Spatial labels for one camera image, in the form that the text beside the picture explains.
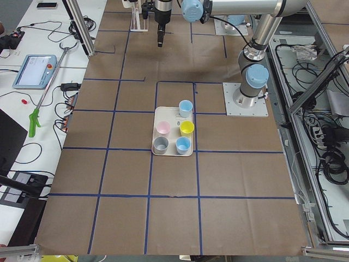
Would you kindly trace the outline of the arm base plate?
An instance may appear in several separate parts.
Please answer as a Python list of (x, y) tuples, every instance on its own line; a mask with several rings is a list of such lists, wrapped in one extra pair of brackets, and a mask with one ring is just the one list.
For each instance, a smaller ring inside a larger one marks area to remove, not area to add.
[[(225, 22), (214, 19), (215, 34), (216, 35), (240, 36), (238, 31), (234, 27), (232, 27), (226, 23), (227, 16), (217, 16), (217, 18), (225, 20)], [(240, 32), (242, 33), (243, 36), (248, 35), (248, 28), (246, 26), (246, 22), (244, 22), (240, 26), (237, 26), (237, 28), (240, 30)]]
[(224, 100), (227, 116), (268, 117), (266, 101), (260, 91), (256, 98), (247, 98), (240, 93), (241, 83), (224, 82)]

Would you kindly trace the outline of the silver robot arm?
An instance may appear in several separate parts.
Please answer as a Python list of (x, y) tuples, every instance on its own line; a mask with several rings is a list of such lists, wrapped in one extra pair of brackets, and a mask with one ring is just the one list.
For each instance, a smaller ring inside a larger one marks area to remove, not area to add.
[(226, 21), (228, 25), (232, 24), (237, 27), (245, 22), (245, 15), (228, 15)]
[(258, 94), (269, 78), (269, 71), (261, 61), (278, 25), (285, 16), (290, 16), (307, 1), (181, 1), (181, 11), (187, 22), (207, 22), (214, 15), (260, 14), (261, 19), (252, 38), (246, 42), (238, 59), (242, 83), (233, 94), (233, 100), (241, 108), (253, 107)]

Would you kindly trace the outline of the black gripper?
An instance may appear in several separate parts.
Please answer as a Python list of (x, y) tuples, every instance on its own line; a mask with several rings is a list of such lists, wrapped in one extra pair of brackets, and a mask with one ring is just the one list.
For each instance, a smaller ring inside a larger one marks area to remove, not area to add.
[(172, 11), (172, 0), (155, 0), (155, 21), (158, 23), (157, 42), (162, 47), (166, 31), (166, 24), (170, 22)]

